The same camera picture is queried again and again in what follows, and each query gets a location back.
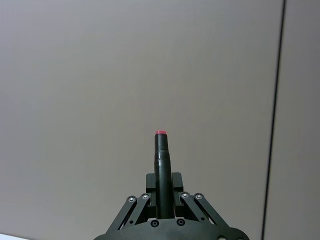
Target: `red cap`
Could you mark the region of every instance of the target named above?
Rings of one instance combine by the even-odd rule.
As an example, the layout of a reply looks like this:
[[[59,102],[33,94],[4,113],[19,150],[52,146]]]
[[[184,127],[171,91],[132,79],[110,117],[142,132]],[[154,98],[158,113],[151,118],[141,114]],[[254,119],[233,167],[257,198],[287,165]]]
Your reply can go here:
[[[167,132],[163,130],[158,130],[155,132],[155,134],[167,134]]]

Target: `black cylindrical object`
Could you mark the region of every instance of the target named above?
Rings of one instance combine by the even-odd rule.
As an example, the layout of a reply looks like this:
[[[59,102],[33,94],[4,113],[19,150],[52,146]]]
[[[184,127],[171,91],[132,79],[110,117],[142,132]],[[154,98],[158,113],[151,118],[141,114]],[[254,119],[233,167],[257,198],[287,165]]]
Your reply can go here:
[[[174,219],[174,198],[168,136],[165,131],[157,131],[154,136],[154,173],[156,190],[157,219]]]

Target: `dark vertical line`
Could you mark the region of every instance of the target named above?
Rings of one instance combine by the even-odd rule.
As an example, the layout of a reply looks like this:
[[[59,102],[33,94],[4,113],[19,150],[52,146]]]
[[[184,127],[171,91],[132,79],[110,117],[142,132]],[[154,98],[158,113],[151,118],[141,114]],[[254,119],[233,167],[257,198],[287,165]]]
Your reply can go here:
[[[282,11],[281,11],[280,32],[279,32],[279,42],[278,42],[278,53],[277,53],[277,60],[276,60],[274,95],[273,95],[273,110],[272,110],[271,133],[270,133],[269,154],[268,154],[268,166],[267,166],[267,173],[266,173],[266,185],[265,185],[265,195],[264,195],[261,240],[265,239],[265,230],[266,230],[267,206],[268,206],[268,196],[269,196],[269,181],[270,181],[272,150],[273,150],[273,142],[274,142],[274,130],[275,130],[276,108],[277,108],[277,98],[278,98],[278,85],[279,85],[279,75],[280,75],[280,62],[281,62],[282,41],[283,41],[283,34],[284,34],[283,31],[284,31],[284,24],[285,24],[286,5],[287,5],[287,0],[283,0]]]

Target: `white wall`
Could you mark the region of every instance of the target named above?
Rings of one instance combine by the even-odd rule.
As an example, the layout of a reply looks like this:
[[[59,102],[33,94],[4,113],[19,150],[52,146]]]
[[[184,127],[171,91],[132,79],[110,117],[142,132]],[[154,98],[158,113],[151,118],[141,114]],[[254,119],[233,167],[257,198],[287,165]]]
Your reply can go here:
[[[0,232],[104,233],[164,129],[185,189],[260,237],[281,1],[0,4]]]
[[[319,239],[320,2],[287,2],[266,240]]]

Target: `red tip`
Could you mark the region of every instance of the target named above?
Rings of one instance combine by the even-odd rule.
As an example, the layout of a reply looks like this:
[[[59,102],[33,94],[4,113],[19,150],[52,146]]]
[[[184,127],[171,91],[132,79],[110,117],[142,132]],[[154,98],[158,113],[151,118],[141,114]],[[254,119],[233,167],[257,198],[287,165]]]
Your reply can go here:
[[[162,131],[162,130],[158,130],[158,131],[155,132],[155,134],[167,134],[167,132],[166,131]]]

